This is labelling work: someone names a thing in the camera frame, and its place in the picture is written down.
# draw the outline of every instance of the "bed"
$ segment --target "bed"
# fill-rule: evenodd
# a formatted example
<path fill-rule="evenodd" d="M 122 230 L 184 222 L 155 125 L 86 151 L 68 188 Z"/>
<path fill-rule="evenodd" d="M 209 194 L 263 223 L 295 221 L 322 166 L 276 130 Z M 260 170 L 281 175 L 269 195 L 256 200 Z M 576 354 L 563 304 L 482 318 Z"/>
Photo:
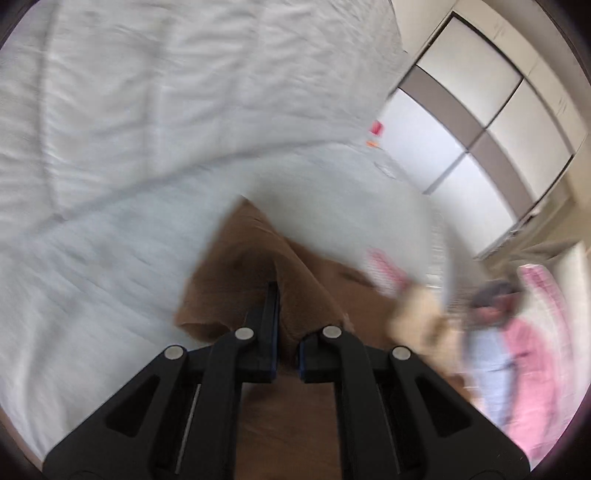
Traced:
<path fill-rule="evenodd" d="M 365 144 L 405 55 L 388 0 L 29 10 L 0 50 L 0 406 L 36 457 L 167 345 L 200 346 L 171 319 L 240 196 L 449 295 L 441 217 Z"/>

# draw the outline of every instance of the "brown cloth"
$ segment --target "brown cloth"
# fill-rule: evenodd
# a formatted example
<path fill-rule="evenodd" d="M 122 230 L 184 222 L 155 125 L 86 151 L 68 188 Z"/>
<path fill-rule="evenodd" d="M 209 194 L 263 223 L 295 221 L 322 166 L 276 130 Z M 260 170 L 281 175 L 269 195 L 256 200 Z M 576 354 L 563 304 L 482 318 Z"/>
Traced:
<path fill-rule="evenodd" d="M 297 378 L 291 369 L 296 346 L 310 332 L 341 325 L 367 345 L 388 348 L 392 340 L 386 325 L 395 302 L 380 295 L 361 272 L 285 239 L 244 200 L 190 279 L 176 323 L 200 340 L 213 341 L 243 325 L 273 280 L 281 293 L 280 345 L 286 362 L 273 384 L 254 385 L 243 397 L 236 478 L 337 480 L 332 386 L 306 385 Z"/>

